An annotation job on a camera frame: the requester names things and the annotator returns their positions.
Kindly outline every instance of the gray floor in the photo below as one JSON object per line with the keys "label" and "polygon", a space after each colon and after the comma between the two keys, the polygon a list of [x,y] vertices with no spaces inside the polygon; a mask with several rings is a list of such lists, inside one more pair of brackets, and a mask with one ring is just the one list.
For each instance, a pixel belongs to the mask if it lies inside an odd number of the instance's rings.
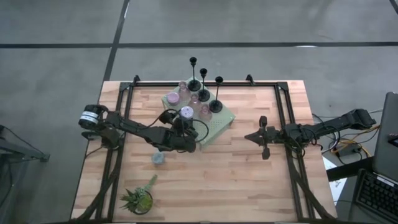
{"label": "gray floor", "polygon": [[[122,4],[1,1],[0,44],[111,43]],[[397,22],[387,0],[132,0],[121,42],[398,41]],[[109,52],[0,49],[0,123],[51,153],[49,163],[29,165],[13,223],[68,219],[86,147],[77,121],[98,99]],[[119,49],[111,80],[187,78],[192,56],[210,78],[305,80],[312,111],[322,116],[376,110],[397,91],[398,47]],[[374,144],[365,146],[373,152]],[[343,199],[351,200],[353,185]],[[346,218],[344,205],[338,211]]]}

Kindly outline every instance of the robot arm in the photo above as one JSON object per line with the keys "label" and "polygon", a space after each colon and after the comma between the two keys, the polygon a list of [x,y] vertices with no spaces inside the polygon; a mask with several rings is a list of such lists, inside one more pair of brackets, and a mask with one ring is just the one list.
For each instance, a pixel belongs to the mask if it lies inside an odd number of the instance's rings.
{"label": "robot arm", "polygon": [[305,147],[313,139],[319,139],[321,136],[349,128],[365,130],[371,128],[374,124],[376,124],[376,121],[364,109],[355,109],[338,118],[315,125],[286,124],[281,130],[276,130],[273,126],[267,127],[267,117],[261,116],[259,130],[246,135],[244,138],[262,146],[262,159],[268,159],[270,153],[267,144],[270,143],[282,143],[290,147]]}
{"label": "robot arm", "polygon": [[[105,119],[101,119],[103,113],[107,112]],[[80,117],[79,125],[90,132],[82,133],[88,138],[90,135],[97,135],[102,137],[102,144],[107,148],[115,148],[119,146],[119,141],[124,131],[136,136],[139,136],[159,151],[187,151],[194,152],[196,148],[195,138],[198,133],[189,125],[184,123],[184,130],[182,130],[177,123],[182,122],[181,119],[174,118],[177,113],[164,111],[160,116],[161,122],[169,123],[172,128],[160,126],[146,126],[144,124],[135,122],[130,119],[123,118],[117,111],[109,111],[107,107],[101,105],[87,105]]]}

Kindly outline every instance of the butcher block tabletop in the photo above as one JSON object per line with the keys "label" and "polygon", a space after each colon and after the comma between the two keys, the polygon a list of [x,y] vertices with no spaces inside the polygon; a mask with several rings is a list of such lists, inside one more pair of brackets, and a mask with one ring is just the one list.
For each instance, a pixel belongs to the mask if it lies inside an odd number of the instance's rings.
{"label": "butcher block tabletop", "polygon": [[[304,82],[295,80],[287,83],[296,123],[313,124]],[[115,110],[119,84],[104,82],[99,104]],[[164,110],[161,98],[172,89],[134,87],[129,119],[151,124]],[[216,87],[209,89],[213,94],[216,93]],[[289,123],[283,91],[281,94],[285,119]],[[126,98],[121,111],[124,111]],[[261,157],[262,148],[244,139],[245,135],[259,129],[262,115],[267,116],[268,126],[280,129],[274,88],[224,86],[220,88],[218,98],[236,118],[229,129],[202,150],[197,147],[194,153],[165,152],[165,163],[155,166],[151,161],[155,148],[142,138],[127,134],[114,222],[297,220],[284,146],[270,144],[271,156],[264,161]],[[167,126],[160,122],[156,125]],[[100,140],[90,141],[86,153],[99,148],[100,144]],[[71,218],[81,215],[98,193],[105,158],[106,149],[101,149],[84,161]],[[304,161],[312,192],[326,210],[336,217],[320,148],[307,147]],[[133,191],[136,187],[146,185],[154,174],[158,178],[151,189],[154,198],[152,209],[145,215],[135,215],[121,208],[125,203],[119,198],[126,193],[125,189]],[[108,211],[109,198],[110,190],[104,201],[104,217]],[[300,198],[304,216],[307,217],[301,189]]]}

